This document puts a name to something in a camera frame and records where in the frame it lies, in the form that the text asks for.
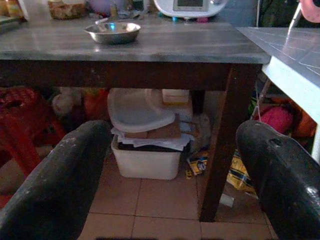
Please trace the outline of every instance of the plastic bag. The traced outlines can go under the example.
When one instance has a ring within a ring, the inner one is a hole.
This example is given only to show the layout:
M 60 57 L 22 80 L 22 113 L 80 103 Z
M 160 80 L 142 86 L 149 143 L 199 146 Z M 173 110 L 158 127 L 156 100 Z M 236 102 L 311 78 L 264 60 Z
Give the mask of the plastic bag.
M 237 190 L 256 195 L 252 181 L 248 175 L 245 165 L 241 161 L 238 150 L 234 152 L 232 164 L 226 181 L 233 185 Z

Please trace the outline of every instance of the white plastic box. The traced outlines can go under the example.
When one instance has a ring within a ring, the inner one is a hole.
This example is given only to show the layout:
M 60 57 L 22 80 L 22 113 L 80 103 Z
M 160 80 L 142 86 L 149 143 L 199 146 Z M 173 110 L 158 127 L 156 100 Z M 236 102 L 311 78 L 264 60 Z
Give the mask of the white plastic box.
M 171 180 L 178 174 L 180 152 L 122 150 L 117 136 L 111 148 L 120 174 L 126 178 Z

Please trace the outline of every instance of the white appliance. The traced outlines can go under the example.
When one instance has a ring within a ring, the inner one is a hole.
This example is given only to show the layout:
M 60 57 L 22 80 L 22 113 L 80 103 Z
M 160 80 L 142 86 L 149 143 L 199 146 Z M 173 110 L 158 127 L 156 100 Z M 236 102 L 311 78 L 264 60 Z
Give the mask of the white appliance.
M 228 0 L 154 0 L 160 12 L 184 19 L 206 18 L 219 13 Z

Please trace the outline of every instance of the stainless steel bowl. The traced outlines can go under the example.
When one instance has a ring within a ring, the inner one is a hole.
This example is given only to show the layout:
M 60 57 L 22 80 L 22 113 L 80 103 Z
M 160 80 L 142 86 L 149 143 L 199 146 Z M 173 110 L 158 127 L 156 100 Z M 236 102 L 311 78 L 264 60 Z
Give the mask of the stainless steel bowl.
M 88 26 L 85 31 L 99 44 L 127 44 L 136 39 L 140 29 L 131 22 L 107 22 Z

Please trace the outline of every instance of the white plastic lid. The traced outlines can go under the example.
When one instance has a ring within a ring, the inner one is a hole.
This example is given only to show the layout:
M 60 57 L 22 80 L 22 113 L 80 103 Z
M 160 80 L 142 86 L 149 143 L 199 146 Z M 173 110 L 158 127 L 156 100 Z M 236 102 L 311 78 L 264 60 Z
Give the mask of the white plastic lid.
M 171 124 L 175 113 L 153 104 L 148 89 L 112 88 L 108 111 L 113 126 L 126 133 L 140 133 Z

